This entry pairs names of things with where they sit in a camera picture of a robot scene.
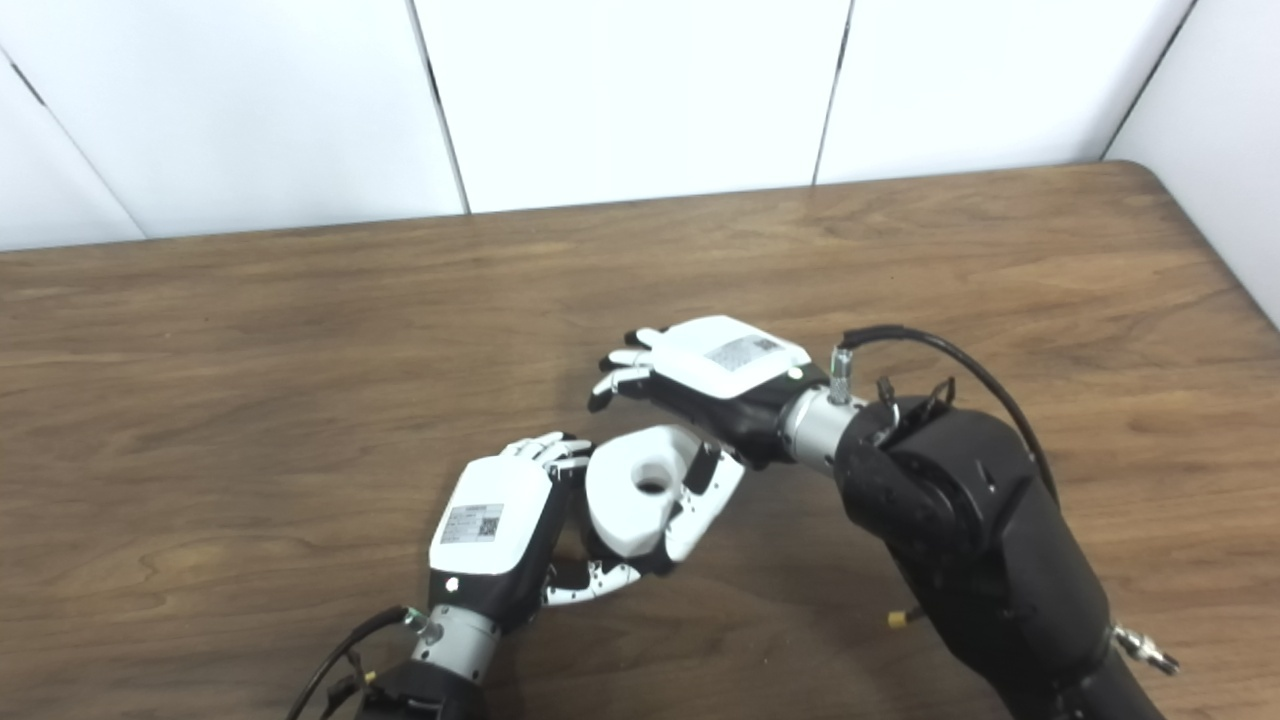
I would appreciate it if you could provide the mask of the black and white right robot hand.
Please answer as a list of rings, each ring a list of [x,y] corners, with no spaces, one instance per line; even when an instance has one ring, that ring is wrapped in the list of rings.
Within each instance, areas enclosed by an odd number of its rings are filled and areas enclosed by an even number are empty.
[[[632,331],[599,368],[590,413],[626,397],[673,418],[602,445],[588,471],[588,547],[643,575],[685,562],[748,471],[801,460],[829,393],[804,347],[726,315]]]

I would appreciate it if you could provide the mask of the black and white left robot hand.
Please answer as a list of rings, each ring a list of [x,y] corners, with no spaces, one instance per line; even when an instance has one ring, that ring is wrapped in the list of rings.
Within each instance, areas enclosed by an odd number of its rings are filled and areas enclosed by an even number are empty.
[[[470,461],[428,550],[429,611],[461,609],[509,634],[548,603],[581,603],[639,582],[634,565],[600,553],[561,568],[552,559],[593,451],[589,439],[552,432]]]

